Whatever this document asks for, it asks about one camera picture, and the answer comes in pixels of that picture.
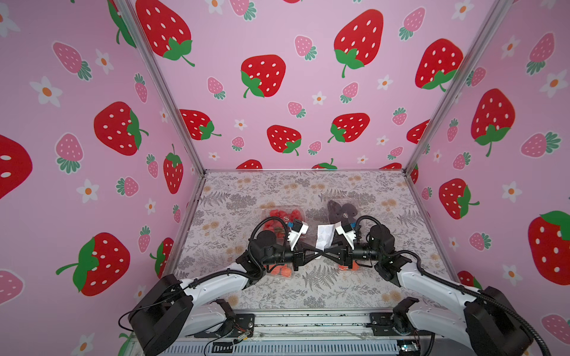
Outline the white sticker sheet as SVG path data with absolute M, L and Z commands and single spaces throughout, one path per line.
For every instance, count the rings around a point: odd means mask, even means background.
M 334 225 L 319 225 L 317 231 L 316 249 L 329 249 L 335 234 Z

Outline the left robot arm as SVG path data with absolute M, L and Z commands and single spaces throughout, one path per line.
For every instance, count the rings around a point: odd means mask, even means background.
M 195 279 L 168 274 L 126 313 L 144 355 L 159 355 L 180 336 L 191 335 L 194 309 L 220 297 L 255 285 L 270 273 L 270 266 L 290 264 L 297 269 L 323 255 L 299 239 L 305 222 L 287 223 L 268 217 L 252 231 L 245 252 L 230 266 Z

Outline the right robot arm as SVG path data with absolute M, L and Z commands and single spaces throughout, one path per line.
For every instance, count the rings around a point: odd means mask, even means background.
M 470 347 L 476 355 L 523 355 L 532 344 L 543 355 L 551 354 L 546 341 L 501 291 L 430 273 L 417 253 L 396 249 L 395 237 L 376 218 L 361 216 L 354 224 L 337 223 L 334 229 L 342 242 L 321 251 L 321 256 L 341 266 L 368 260 L 382 279 L 443 306 L 435 312 L 419 301 L 402 302 L 394 312 L 400 334 L 410 328 L 424 330 Z

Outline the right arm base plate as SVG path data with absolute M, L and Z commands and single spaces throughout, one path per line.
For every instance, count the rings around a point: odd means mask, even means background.
M 412 306 L 418 306 L 420 299 L 407 297 L 400 301 L 390 312 L 370 313 L 370 322 L 365 324 L 366 328 L 371 328 L 374 336 L 398 337 L 409 335 L 428 336 L 431 332 L 416 329 L 407 313 Z

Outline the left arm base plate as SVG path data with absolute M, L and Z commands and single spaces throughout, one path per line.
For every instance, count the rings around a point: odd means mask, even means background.
M 209 305 L 218 319 L 208 329 L 201 329 L 195 338 L 237 338 L 245 340 L 255 331 L 255 314 L 237 313 L 224 299 L 216 299 Z

